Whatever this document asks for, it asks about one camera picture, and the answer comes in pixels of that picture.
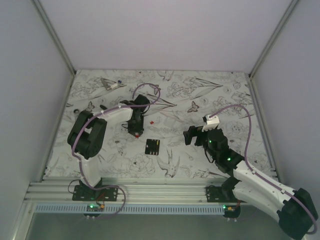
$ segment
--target patterned surface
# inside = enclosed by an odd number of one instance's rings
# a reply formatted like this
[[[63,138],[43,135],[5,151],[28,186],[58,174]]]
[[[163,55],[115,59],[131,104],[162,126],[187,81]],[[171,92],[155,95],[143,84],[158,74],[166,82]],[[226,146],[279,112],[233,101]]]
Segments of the patterned surface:
[[[113,90],[109,85],[122,84]],[[261,132],[244,73],[210,71],[80,70],[73,83],[61,126],[48,163],[47,177],[79,177],[79,165],[67,144],[70,130],[82,110],[101,111],[119,101],[131,100],[140,83],[161,89],[160,101],[145,114],[144,133],[135,139],[121,124],[107,127],[98,162],[103,177],[117,178],[223,178],[215,164],[208,162],[204,149],[185,146],[183,131],[203,125],[202,117],[231,104],[244,105],[252,115],[248,148],[250,162],[271,176]],[[150,101],[157,90],[144,86],[137,91]],[[248,136],[248,116],[240,108],[219,114],[229,146],[240,154]],[[159,139],[159,156],[145,155],[146,139]]]

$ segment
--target gray floor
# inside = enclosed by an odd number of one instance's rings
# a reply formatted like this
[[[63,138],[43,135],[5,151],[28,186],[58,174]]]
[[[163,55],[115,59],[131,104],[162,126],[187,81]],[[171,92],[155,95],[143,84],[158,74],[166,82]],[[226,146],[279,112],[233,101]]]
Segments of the gray floor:
[[[237,222],[223,216],[125,215],[86,220],[80,214],[37,213],[28,240],[289,240],[261,211],[242,207]]]

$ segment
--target connector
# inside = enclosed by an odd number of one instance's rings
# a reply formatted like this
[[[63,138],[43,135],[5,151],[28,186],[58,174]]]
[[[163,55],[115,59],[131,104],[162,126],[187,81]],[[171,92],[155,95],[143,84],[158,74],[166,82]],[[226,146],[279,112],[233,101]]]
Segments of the connector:
[[[206,124],[202,128],[202,132],[215,129],[220,123],[218,116],[210,117],[210,115],[206,115],[203,120]]]

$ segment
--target wall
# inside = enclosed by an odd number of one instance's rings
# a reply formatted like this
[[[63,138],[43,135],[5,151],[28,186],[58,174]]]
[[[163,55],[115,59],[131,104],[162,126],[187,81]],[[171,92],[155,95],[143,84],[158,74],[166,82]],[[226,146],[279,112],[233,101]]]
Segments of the wall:
[[[295,188],[308,190],[318,213],[319,9],[319,0],[302,0],[297,5],[254,79],[283,178]]]
[[[250,73],[291,0],[41,0],[76,69]]]
[[[29,0],[0,7],[0,239],[44,161],[70,74]]]

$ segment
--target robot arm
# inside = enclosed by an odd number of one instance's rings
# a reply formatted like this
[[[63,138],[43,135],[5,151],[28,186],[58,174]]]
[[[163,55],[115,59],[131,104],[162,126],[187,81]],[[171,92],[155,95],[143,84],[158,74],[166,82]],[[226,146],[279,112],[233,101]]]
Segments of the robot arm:
[[[229,148],[222,129],[217,129],[217,116],[203,119],[205,126],[191,126],[183,133],[185,144],[189,145],[192,137],[196,137],[195,145],[203,146],[218,169],[232,178],[232,181],[228,181],[232,184],[225,184],[228,189],[224,190],[232,191],[238,200],[250,203],[270,215],[291,238],[302,239],[313,221],[297,200],[315,220],[318,219],[310,194],[303,188],[294,190],[283,185],[250,165],[243,156]]]

